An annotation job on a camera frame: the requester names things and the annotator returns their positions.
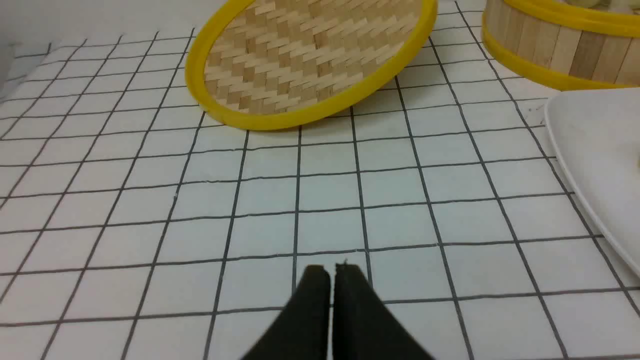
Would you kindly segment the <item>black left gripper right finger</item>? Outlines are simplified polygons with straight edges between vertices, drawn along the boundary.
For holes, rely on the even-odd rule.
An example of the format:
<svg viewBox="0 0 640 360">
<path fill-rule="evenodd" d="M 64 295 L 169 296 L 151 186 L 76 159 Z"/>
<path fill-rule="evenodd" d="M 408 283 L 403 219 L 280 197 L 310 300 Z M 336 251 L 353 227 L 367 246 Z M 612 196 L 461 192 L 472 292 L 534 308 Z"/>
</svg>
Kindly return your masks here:
<svg viewBox="0 0 640 360">
<path fill-rule="evenodd" d="M 334 360 L 432 360 L 393 316 L 354 264 L 336 264 Z"/>
</svg>

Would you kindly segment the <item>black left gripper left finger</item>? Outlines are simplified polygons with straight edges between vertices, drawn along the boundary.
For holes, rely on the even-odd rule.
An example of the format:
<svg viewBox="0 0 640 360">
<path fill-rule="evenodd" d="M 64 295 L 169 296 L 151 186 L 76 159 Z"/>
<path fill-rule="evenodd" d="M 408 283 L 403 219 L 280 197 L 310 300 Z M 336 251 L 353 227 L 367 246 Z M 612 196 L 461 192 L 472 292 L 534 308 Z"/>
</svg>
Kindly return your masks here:
<svg viewBox="0 0 640 360">
<path fill-rule="evenodd" d="M 325 360 L 328 353 L 330 275 L 308 265 L 276 319 L 244 360 Z"/>
</svg>

